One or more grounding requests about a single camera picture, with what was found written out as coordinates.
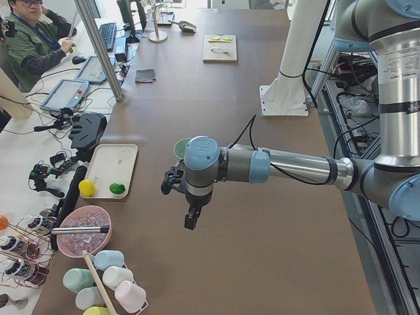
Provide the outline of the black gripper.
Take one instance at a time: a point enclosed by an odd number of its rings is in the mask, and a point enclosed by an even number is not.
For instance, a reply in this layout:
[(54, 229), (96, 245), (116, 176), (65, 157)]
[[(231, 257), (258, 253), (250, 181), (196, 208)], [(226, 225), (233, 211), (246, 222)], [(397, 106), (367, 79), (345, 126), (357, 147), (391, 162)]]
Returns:
[(197, 188), (188, 186), (186, 189), (186, 200), (190, 204), (189, 210), (184, 218), (184, 227), (194, 230), (200, 217), (200, 207), (207, 205), (212, 198), (212, 187)]

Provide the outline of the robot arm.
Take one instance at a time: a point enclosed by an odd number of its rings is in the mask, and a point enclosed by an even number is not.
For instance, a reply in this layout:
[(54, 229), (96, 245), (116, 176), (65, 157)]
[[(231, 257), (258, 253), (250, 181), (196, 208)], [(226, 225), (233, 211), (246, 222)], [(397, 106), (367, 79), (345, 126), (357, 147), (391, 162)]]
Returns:
[(194, 229), (216, 181), (264, 183), (271, 176), (353, 192), (419, 220), (419, 2), (339, 1), (336, 46), (377, 53), (381, 152), (373, 160), (316, 157), (246, 146), (220, 147), (197, 136), (185, 149), (183, 177)]

